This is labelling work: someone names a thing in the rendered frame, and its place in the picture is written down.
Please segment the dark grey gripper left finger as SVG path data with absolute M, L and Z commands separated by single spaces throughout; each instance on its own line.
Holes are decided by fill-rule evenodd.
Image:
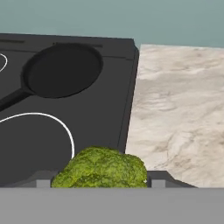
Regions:
M 29 178 L 7 185 L 8 188 L 12 187 L 50 187 L 53 178 L 58 174 L 58 171 L 36 171 Z

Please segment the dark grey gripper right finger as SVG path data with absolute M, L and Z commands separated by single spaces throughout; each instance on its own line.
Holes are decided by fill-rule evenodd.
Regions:
M 147 186 L 151 188 L 194 188 L 194 185 L 175 179 L 168 171 L 147 171 Z

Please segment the green broccoli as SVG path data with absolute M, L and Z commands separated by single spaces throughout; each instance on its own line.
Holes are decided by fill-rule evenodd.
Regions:
M 147 170 L 137 156 L 92 146 L 79 152 L 52 180 L 54 188 L 145 188 Z

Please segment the black frying pan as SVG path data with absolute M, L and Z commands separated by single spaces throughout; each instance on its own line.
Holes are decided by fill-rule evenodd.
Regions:
M 0 112 L 29 96 L 59 99 L 89 88 L 103 69 L 101 54 L 90 45 L 57 44 L 33 55 L 23 66 L 20 88 L 0 99 Z

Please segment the black hob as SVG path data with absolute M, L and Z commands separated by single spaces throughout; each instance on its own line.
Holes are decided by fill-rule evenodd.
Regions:
M 31 96 L 0 112 L 0 187 L 38 171 L 59 172 L 88 146 L 125 151 L 139 57 L 131 38 L 0 33 L 0 99 L 19 88 L 29 58 L 58 43 L 98 50 L 100 77 L 69 98 Z

